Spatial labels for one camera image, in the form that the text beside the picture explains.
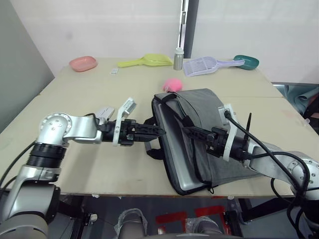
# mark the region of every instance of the yellow scoop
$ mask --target yellow scoop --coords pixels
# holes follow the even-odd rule
[[[173,63],[171,59],[163,54],[146,54],[140,59],[133,61],[118,62],[118,67],[136,66],[136,65],[147,65],[147,66],[171,66]]]

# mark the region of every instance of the white scoop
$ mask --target white scoop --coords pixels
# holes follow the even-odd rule
[[[211,56],[204,56],[185,62],[183,69],[186,76],[197,76],[213,73],[221,67],[242,66],[244,64],[245,60],[218,61]]]

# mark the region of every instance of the gray laptop bag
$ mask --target gray laptop bag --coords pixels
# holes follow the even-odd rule
[[[181,195],[258,175],[232,158],[227,162],[208,154],[203,142],[190,139],[182,131],[187,126],[225,128],[220,106],[223,103],[209,89],[156,94],[152,100],[154,116],[146,123],[157,124],[166,135],[159,139],[161,149],[151,149],[147,144],[147,154],[164,161],[171,185]]]

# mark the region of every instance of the pink ball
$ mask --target pink ball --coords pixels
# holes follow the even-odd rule
[[[163,85],[163,91],[165,92],[177,92],[182,88],[182,82],[178,78],[167,79]]]

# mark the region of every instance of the white wall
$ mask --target white wall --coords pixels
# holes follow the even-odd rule
[[[11,0],[56,75],[76,57],[173,56],[180,0]]]
[[[192,58],[260,60],[273,82],[319,83],[318,0],[200,0]]]
[[[0,132],[52,79],[10,1],[0,0]]]

